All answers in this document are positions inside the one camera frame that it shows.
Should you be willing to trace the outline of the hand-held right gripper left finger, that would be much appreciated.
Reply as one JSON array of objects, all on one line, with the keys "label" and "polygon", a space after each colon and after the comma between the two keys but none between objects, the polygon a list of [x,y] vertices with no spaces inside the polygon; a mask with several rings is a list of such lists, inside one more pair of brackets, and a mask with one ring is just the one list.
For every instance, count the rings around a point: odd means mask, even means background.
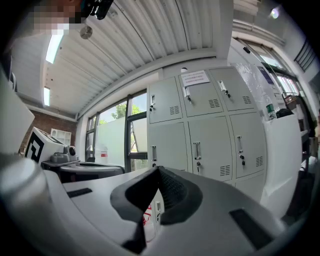
[{"label": "hand-held right gripper left finger", "polygon": [[75,213],[68,214],[63,254],[160,254],[160,233],[147,243],[143,225],[159,177],[154,167],[65,184]]}]

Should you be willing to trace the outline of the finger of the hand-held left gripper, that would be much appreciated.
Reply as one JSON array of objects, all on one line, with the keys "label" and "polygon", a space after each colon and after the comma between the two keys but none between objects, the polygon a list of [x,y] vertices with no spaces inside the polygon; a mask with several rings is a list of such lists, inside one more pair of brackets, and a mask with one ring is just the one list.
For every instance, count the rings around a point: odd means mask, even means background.
[{"label": "finger of the hand-held left gripper", "polygon": [[59,178],[62,183],[73,183],[109,178],[124,174],[121,166],[99,165],[86,166],[81,164],[64,165],[59,168]]},{"label": "finger of the hand-held left gripper", "polygon": [[76,165],[82,167],[119,167],[114,164],[100,164],[95,162],[77,162]]}]

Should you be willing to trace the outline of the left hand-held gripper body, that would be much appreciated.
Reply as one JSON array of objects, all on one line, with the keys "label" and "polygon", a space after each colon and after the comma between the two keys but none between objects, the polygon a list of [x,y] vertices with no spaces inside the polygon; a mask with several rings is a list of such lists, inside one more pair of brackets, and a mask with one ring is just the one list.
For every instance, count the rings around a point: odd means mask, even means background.
[{"label": "left hand-held gripper body", "polygon": [[76,174],[72,164],[79,162],[75,147],[66,145],[49,133],[36,127],[29,135],[24,156],[36,162],[43,170],[57,174]]}]

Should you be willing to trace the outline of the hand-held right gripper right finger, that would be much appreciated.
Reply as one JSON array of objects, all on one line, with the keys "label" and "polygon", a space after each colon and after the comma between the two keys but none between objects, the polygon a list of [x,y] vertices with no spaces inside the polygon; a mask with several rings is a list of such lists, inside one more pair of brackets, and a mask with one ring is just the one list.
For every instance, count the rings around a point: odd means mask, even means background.
[{"label": "hand-held right gripper right finger", "polygon": [[254,199],[222,181],[159,167],[164,212],[152,256],[251,256],[286,227]]}]

